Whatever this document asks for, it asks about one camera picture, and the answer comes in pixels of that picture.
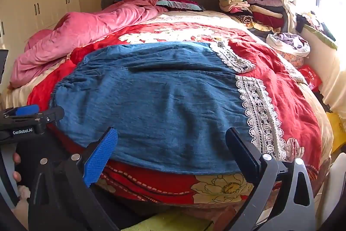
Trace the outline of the blue denim lace-trimmed pants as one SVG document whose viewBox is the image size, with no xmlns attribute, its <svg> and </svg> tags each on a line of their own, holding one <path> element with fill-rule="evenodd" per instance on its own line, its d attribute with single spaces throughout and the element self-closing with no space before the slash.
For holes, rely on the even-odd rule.
<svg viewBox="0 0 346 231">
<path fill-rule="evenodd" d="M 89 53 L 56 84 L 58 129 L 88 146 L 118 131 L 112 159 L 174 174 L 238 171 L 226 141 L 234 127 L 262 153 L 286 158 L 284 132 L 254 65 L 223 42 L 113 45 Z"/>
</svg>

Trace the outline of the person's black trouser legs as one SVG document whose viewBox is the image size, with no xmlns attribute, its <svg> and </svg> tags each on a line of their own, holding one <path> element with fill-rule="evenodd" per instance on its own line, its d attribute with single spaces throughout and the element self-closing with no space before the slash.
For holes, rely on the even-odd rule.
<svg viewBox="0 0 346 231">
<path fill-rule="evenodd" d="M 121 230 L 152 216 L 147 204 L 87 187 L 83 153 L 40 161 L 30 188 L 29 230 Z"/>
</svg>

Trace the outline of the pink crumpled duvet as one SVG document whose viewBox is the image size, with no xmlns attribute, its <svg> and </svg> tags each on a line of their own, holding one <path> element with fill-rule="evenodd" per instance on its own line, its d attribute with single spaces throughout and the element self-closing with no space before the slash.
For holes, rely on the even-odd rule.
<svg viewBox="0 0 346 231">
<path fill-rule="evenodd" d="M 78 47 L 167 12 L 158 1 L 121 0 L 95 13 L 65 14 L 54 29 L 40 30 L 27 40 L 24 53 L 14 61 L 10 86 L 27 84 Z"/>
</svg>

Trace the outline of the yellow bag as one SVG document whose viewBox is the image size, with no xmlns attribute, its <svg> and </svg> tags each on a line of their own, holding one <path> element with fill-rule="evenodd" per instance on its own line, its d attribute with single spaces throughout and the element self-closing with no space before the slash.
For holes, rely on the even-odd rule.
<svg viewBox="0 0 346 231">
<path fill-rule="evenodd" d="M 335 152 L 345 145 L 345 129 L 336 113 L 327 112 L 326 115 L 333 130 L 334 140 L 332 152 Z"/>
</svg>

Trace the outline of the red gift bag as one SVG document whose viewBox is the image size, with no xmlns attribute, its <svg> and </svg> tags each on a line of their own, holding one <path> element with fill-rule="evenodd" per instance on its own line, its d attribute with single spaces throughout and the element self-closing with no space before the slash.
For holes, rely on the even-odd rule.
<svg viewBox="0 0 346 231">
<path fill-rule="evenodd" d="M 309 65 L 303 65 L 298 69 L 298 71 L 304 76 L 304 79 L 306 80 L 308 87 L 313 92 L 318 92 L 319 87 L 322 84 L 322 80 L 319 77 L 319 75 L 314 71 L 314 69 Z"/>
</svg>

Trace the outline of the cream curtain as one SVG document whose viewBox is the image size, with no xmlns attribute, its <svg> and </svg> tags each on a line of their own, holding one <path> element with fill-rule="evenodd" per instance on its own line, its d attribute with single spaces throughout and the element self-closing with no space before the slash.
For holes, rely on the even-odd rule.
<svg viewBox="0 0 346 231">
<path fill-rule="evenodd" d="M 325 105 L 345 121 L 345 0 L 281 0 L 287 11 L 288 30 L 296 32 L 296 14 L 313 12 L 336 39 L 334 50 L 307 29 L 298 33 L 308 40 L 311 51 L 307 63 L 319 75 L 319 91 Z"/>
</svg>

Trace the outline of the white bag of clothes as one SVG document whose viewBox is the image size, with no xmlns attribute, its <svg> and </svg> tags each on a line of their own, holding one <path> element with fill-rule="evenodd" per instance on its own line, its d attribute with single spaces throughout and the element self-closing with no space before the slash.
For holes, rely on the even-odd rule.
<svg viewBox="0 0 346 231">
<path fill-rule="evenodd" d="M 269 34 L 266 43 L 296 69 L 303 66 L 304 58 L 308 57 L 311 51 L 308 41 L 289 32 Z"/>
</svg>

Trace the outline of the stack of folded clothes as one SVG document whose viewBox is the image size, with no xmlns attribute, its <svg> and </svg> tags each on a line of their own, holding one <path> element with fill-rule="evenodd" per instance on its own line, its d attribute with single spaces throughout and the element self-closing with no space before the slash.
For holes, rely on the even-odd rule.
<svg viewBox="0 0 346 231">
<path fill-rule="evenodd" d="M 219 0 L 219 7 L 262 40 L 288 31 L 288 16 L 281 0 Z"/>
</svg>

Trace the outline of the clutter on window sill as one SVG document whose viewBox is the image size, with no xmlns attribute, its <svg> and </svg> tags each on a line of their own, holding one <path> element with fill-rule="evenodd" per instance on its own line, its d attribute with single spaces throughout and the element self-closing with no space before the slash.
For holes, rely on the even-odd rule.
<svg viewBox="0 0 346 231">
<path fill-rule="evenodd" d="M 296 31 L 301 34 L 303 29 L 310 31 L 331 49 L 338 49 L 335 37 L 325 23 L 319 21 L 315 13 L 296 14 Z"/>
</svg>

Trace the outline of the floral pillow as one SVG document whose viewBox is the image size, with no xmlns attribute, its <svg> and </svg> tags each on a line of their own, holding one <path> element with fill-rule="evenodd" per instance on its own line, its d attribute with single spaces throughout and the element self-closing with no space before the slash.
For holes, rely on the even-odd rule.
<svg viewBox="0 0 346 231">
<path fill-rule="evenodd" d="M 203 6 L 190 0 L 159 0 L 156 5 L 165 7 L 170 11 L 203 12 L 205 10 Z"/>
</svg>

